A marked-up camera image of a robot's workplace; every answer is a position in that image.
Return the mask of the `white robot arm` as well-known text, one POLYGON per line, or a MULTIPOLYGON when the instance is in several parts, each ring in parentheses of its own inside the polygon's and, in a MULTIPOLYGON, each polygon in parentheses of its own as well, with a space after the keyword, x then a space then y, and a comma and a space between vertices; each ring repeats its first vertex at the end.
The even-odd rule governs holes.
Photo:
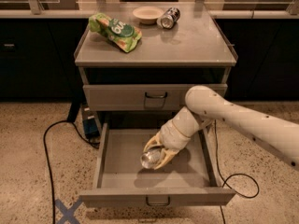
POLYGON ((141 163, 147 169, 167 165, 193 135, 218 119, 263 149, 299 170, 299 125, 228 102, 206 86, 194 86, 185 106, 144 146, 141 163))

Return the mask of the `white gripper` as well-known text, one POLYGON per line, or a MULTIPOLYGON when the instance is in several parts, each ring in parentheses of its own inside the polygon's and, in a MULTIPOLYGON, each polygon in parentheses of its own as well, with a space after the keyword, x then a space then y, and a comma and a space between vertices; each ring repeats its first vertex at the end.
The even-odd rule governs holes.
POLYGON ((164 124, 161 130, 156 133, 144 146, 143 152, 148 152, 152 148, 160 148, 160 158, 154 169, 166 166, 180 150, 186 147, 192 136, 201 129, 198 119, 187 108, 180 111, 164 124))

